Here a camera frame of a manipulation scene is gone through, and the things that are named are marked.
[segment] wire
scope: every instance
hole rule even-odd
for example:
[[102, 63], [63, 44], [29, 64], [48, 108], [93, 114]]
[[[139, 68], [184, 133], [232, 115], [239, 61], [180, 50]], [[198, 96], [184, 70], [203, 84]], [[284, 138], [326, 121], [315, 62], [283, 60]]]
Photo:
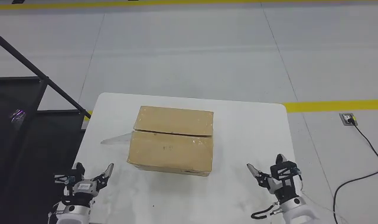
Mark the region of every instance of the wire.
[[[354, 119], [350, 118], [348, 119], [348, 122], [349, 123], [352, 123], [354, 125], [354, 127], [359, 131], [359, 133], [366, 139], [366, 141], [369, 143], [370, 145], [370, 148], [374, 151], [374, 153], [377, 155], [378, 157], [378, 153], [377, 151], [374, 149], [374, 147], [372, 146], [371, 142], [366, 138], [366, 136], [360, 131], [360, 129], [356, 126], [356, 122], [354, 121]], [[356, 179], [353, 179], [353, 180], [349, 180], [347, 182], [344, 182], [343, 184], [341, 184], [340, 186], [337, 187], [336, 191], [335, 191], [335, 195], [333, 196], [333, 218], [335, 219], [335, 223], [338, 224], [337, 222], [337, 219], [336, 219], [336, 196], [337, 196], [337, 192], [343, 187], [345, 186], [346, 184], [349, 184], [351, 182], [354, 182], [354, 181], [357, 181], [357, 180], [362, 180], [362, 179], [365, 179], [365, 178], [368, 178], [368, 177], [371, 177], [373, 175], [376, 175], [378, 174], [378, 171], [375, 172], [375, 173], [372, 173], [370, 175], [366, 175], [366, 176], [363, 176], [363, 177], [360, 177], [360, 178], [356, 178]]]
[[256, 219], [256, 220], [260, 220], [260, 219], [265, 219], [267, 218], [268, 216], [267, 215], [263, 215], [263, 216], [257, 216], [258, 214], [262, 214], [262, 213], [266, 213], [268, 211], [270, 211], [274, 206], [276, 205], [276, 203], [272, 204], [269, 208], [265, 209], [265, 210], [262, 210], [262, 211], [259, 211], [259, 212], [255, 212], [255, 213], [252, 213], [252, 215], [250, 216], [252, 219]]
[[354, 127], [356, 127], [356, 129], [359, 131], [359, 133], [366, 139], [366, 141], [369, 143], [370, 145], [370, 148], [372, 148], [372, 150], [374, 151], [374, 153], [377, 155], [378, 157], [378, 153], [377, 151], [374, 149], [374, 147], [372, 146], [371, 142], [366, 138], [366, 136], [364, 134], [362, 134], [362, 132], [360, 131], [360, 129], [357, 127], [356, 123], [353, 123]]

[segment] black panel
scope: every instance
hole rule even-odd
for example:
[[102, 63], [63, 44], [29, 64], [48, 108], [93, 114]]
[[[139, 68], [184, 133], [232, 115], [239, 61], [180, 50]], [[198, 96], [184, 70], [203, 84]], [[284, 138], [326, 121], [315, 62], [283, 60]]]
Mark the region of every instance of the black panel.
[[38, 77], [0, 78], [0, 194], [45, 89]]
[[63, 193], [63, 186], [54, 184], [54, 173], [72, 168], [83, 119], [77, 110], [36, 114], [8, 186], [5, 223], [47, 223]]

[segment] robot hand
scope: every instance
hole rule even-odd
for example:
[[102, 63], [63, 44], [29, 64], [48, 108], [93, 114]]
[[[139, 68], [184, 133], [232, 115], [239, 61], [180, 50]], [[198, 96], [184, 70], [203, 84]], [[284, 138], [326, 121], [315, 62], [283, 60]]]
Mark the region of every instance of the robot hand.
[[[283, 213], [283, 219], [286, 224], [291, 224], [296, 217], [307, 216], [310, 220], [304, 222], [310, 223], [324, 223], [322, 222], [315, 210], [308, 206], [302, 197], [299, 197], [295, 192], [294, 176], [299, 176], [302, 180], [301, 171], [295, 163], [288, 161], [282, 154], [278, 154], [276, 164], [271, 166], [271, 174], [263, 173], [257, 170], [251, 164], [247, 164], [249, 171], [258, 181], [259, 186], [267, 188], [270, 194], [274, 194], [278, 199], [269, 208], [255, 212], [251, 215], [253, 219], [265, 219], [268, 215], [275, 215]], [[271, 211], [274, 206], [279, 205], [279, 208]]]
[[56, 210], [57, 224], [88, 224], [90, 208], [100, 190], [107, 186], [112, 175], [114, 164], [110, 163], [107, 169], [91, 179], [84, 179], [85, 169], [81, 163], [75, 163], [67, 175], [55, 175], [55, 183], [63, 183], [68, 195], [61, 197], [65, 205], [63, 210]]

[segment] white table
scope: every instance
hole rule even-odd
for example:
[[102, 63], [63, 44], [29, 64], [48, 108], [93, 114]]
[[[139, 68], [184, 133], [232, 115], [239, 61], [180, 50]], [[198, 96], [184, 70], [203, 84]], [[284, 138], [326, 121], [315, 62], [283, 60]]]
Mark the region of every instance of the white table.
[[[127, 163], [128, 144], [101, 144], [131, 132], [142, 105], [214, 112], [208, 177], [141, 171]], [[95, 198], [91, 222], [263, 224], [269, 222], [253, 220], [251, 213], [276, 199], [258, 186], [246, 164], [269, 173], [278, 153], [295, 161], [286, 109], [280, 104], [102, 93], [76, 161], [83, 163], [86, 178], [115, 164], [107, 187]], [[283, 223], [282, 215], [273, 223]]]

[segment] gray floor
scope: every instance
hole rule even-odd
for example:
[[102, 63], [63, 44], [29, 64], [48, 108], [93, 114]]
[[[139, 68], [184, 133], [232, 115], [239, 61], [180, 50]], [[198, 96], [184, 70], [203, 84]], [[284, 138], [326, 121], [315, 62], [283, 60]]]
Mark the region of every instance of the gray floor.
[[[376, 99], [377, 26], [374, 2], [0, 11], [1, 36], [88, 110], [102, 92], [277, 103]], [[0, 76], [26, 75], [0, 50]], [[69, 108], [52, 90], [40, 106]], [[378, 144], [378, 113], [353, 113]], [[378, 159], [338, 112], [288, 117], [304, 192], [317, 203], [331, 209], [339, 184], [377, 169]], [[339, 192], [337, 209], [348, 223], [377, 223], [377, 184], [372, 177]], [[333, 223], [332, 213], [314, 206]]]

